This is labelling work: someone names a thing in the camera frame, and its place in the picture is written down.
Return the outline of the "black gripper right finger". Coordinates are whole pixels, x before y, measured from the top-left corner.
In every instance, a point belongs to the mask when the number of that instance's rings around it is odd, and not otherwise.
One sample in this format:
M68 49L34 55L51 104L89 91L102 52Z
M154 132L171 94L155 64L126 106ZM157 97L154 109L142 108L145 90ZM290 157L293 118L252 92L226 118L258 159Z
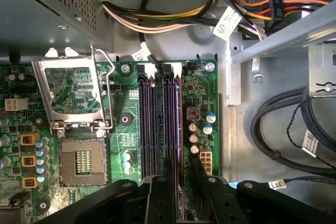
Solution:
M335 223L335 216L304 204L258 182L246 180L236 188L206 173L192 159L197 189L213 223Z

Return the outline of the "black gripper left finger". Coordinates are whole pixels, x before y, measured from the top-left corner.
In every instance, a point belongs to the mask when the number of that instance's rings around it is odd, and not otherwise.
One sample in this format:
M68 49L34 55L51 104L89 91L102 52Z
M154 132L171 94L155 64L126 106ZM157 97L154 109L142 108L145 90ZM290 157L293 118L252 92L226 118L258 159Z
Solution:
M172 160L149 183L119 180L40 223L176 223Z

